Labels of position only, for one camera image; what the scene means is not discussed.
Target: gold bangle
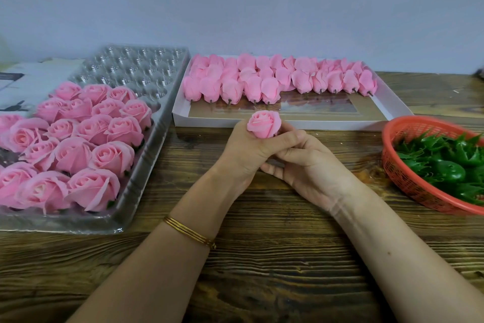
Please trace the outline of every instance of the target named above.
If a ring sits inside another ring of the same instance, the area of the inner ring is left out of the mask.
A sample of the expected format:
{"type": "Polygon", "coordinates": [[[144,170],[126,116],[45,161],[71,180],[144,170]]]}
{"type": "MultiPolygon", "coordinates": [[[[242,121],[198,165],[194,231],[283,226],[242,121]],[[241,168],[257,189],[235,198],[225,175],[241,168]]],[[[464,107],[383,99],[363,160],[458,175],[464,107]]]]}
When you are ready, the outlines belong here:
{"type": "Polygon", "coordinates": [[[175,230],[181,232],[182,234],[190,236],[192,239],[208,246],[210,249],[216,249],[214,241],[207,239],[205,236],[202,236],[202,235],[196,233],[195,231],[187,228],[185,225],[181,224],[180,222],[178,222],[174,218],[171,218],[170,216],[166,216],[163,219],[163,221],[166,222],[168,225],[170,225],[175,230]]]}

